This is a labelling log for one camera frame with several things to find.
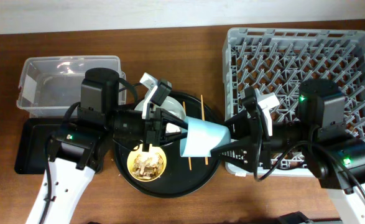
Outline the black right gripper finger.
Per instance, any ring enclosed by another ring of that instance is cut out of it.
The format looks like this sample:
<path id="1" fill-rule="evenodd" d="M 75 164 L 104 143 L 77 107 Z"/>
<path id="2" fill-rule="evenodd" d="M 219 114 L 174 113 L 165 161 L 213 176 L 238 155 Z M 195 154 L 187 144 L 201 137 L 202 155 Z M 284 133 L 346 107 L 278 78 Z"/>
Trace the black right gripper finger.
<path id="1" fill-rule="evenodd" d="M 246 110 L 226 120 L 224 125 L 229 129 L 231 139 L 239 140 L 251 135 L 251 118 Z"/>
<path id="2" fill-rule="evenodd" d="M 243 138 L 216 147 L 210 151 L 211 157 L 228 162 L 245 171 L 252 172 L 252 141 Z"/>

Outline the yellow bowl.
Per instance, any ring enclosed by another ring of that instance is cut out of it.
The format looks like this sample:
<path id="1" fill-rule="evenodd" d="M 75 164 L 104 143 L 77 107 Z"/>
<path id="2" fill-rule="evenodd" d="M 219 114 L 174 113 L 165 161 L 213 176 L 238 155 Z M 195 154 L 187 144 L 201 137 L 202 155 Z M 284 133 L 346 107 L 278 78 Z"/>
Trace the yellow bowl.
<path id="1" fill-rule="evenodd" d="M 142 150 L 140 144 L 127 157 L 127 169 L 132 177 L 140 182 L 158 179 L 166 169 L 167 156 L 161 147 L 149 146 L 149 151 Z"/>

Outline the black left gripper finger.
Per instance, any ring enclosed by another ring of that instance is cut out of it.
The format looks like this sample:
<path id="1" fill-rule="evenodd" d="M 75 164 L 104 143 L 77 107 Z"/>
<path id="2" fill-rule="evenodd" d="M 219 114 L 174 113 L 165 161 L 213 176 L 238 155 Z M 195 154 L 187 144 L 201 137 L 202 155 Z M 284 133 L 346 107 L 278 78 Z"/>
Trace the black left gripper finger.
<path id="1" fill-rule="evenodd" d="M 173 115 L 165 109 L 160 109 L 160 118 L 164 125 L 170 123 L 178 126 L 179 128 L 188 129 L 188 123 L 184 122 L 184 120 L 178 118 L 177 116 Z"/>
<path id="2" fill-rule="evenodd" d="M 181 132 L 181 131 L 178 133 L 163 132 L 160 134 L 159 146 L 165 146 L 185 138 L 187 138 L 187 132 Z"/>

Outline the blue cup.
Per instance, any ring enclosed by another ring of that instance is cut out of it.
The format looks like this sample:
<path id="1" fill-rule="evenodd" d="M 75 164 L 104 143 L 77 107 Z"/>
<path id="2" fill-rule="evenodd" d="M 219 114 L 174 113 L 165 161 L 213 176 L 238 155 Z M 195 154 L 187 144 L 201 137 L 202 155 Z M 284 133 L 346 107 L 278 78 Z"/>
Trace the blue cup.
<path id="1" fill-rule="evenodd" d="M 181 157 L 211 157 L 210 151 L 231 142 L 229 129 L 221 124 L 187 116 L 187 138 L 180 141 Z"/>

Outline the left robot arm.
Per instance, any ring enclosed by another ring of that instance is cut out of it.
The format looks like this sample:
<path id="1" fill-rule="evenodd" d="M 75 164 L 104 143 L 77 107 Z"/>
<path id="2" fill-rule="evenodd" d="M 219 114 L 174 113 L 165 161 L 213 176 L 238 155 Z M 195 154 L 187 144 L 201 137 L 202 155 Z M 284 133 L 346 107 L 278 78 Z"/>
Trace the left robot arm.
<path id="1" fill-rule="evenodd" d="M 160 105 L 172 91 L 172 84 L 143 74 L 147 87 L 141 111 L 119 106 L 119 87 L 124 85 L 134 97 L 134 86 L 110 68 L 91 68 L 81 84 L 81 99 L 63 116 L 60 127 L 44 143 L 44 178 L 27 218 L 28 223 L 69 223 L 83 192 L 99 172 L 111 139 L 129 151 L 163 146 L 187 136 L 167 133 L 166 125 L 188 128 Z"/>

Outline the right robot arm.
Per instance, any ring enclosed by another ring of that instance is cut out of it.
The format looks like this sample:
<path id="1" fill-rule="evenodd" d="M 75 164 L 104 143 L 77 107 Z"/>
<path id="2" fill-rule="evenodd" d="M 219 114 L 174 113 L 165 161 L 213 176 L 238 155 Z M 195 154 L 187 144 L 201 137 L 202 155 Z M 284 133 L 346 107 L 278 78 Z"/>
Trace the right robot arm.
<path id="1" fill-rule="evenodd" d="M 298 88 L 297 120 L 275 124 L 270 110 L 279 101 L 274 93 L 257 88 L 241 92 L 243 110 L 225 125 L 231 142 L 211 150 L 211 156 L 253 174 L 258 182 L 280 169 L 280 161 L 301 152 L 304 165 L 332 199 L 343 223 L 365 223 L 365 142 L 346 132 L 345 96 L 338 85 L 325 79 L 304 81 Z"/>

